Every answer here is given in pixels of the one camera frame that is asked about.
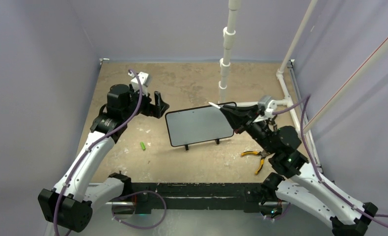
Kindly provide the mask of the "white whiteboard marker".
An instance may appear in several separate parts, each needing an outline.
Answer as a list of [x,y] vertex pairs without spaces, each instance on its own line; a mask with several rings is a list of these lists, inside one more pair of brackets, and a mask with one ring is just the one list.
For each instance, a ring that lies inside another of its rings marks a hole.
[[221,106],[220,106],[220,105],[215,104],[215,103],[213,103],[213,102],[208,102],[208,104],[211,105],[212,107],[217,108],[217,109],[221,109]]

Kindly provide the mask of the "small black-framed whiteboard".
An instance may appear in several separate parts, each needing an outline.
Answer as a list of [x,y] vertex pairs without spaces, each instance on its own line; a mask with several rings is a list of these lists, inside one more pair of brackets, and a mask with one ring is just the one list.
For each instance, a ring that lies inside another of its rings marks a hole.
[[171,111],[165,114],[170,145],[174,148],[185,147],[208,141],[220,143],[221,139],[234,135],[226,117],[214,106]]

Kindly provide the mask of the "green marker cap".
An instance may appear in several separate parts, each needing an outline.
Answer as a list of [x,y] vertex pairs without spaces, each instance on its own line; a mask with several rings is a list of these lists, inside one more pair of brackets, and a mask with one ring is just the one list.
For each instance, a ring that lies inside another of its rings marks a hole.
[[140,147],[141,147],[141,149],[142,149],[143,151],[145,151],[145,150],[146,150],[146,147],[145,147],[145,144],[144,144],[144,142],[140,142]]

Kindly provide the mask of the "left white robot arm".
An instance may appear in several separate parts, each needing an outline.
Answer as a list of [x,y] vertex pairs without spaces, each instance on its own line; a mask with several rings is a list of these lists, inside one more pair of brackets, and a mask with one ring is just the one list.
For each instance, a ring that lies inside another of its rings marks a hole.
[[136,115],[161,118],[169,105],[161,93],[144,92],[145,86],[117,84],[110,87],[107,101],[93,120],[87,140],[71,167],[52,189],[42,189],[38,201],[44,218],[54,225],[54,233],[60,235],[60,227],[71,232],[81,232],[89,224],[93,213],[110,200],[130,200],[133,205],[139,194],[135,192],[131,178],[113,173],[93,190],[88,188],[95,172],[109,151],[117,144]]

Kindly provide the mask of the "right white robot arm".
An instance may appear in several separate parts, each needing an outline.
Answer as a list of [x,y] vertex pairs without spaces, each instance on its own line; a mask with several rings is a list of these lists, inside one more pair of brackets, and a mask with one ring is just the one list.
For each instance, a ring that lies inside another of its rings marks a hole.
[[[287,201],[317,215],[331,226],[335,236],[363,236],[378,208],[363,203],[328,180],[315,166],[313,158],[299,152],[302,139],[293,126],[270,129],[278,112],[270,107],[252,105],[217,107],[237,134],[247,132],[269,154],[274,172],[261,187],[267,200],[285,196]],[[272,177],[280,180],[276,183]]]

